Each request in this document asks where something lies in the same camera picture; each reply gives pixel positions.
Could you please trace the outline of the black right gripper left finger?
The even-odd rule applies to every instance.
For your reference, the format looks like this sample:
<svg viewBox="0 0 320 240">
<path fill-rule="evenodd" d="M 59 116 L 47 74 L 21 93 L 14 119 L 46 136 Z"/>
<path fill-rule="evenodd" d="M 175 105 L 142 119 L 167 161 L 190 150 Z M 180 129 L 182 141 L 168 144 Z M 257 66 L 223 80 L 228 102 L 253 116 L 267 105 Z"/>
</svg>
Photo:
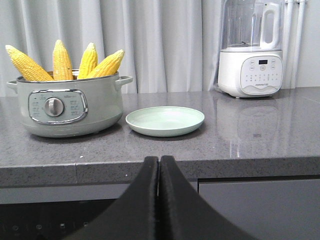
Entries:
<svg viewBox="0 0 320 240">
<path fill-rule="evenodd" d="M 159 159 L 147 156 L 125 192 L 67 240 L 155 240 Z"/>
</svg>

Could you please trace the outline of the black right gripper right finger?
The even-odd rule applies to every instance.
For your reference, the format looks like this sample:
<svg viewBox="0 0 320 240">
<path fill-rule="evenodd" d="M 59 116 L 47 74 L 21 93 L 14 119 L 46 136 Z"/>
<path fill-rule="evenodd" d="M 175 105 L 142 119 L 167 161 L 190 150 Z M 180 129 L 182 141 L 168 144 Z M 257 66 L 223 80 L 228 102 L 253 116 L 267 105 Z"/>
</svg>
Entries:
<svg viewBox="0 0 320 240">
<path fill-rule="evenodd" d="M 255 239 L 213 209 L 170 155 L 160 159 L 160 236 L 163 240 Z"/>
</svg>

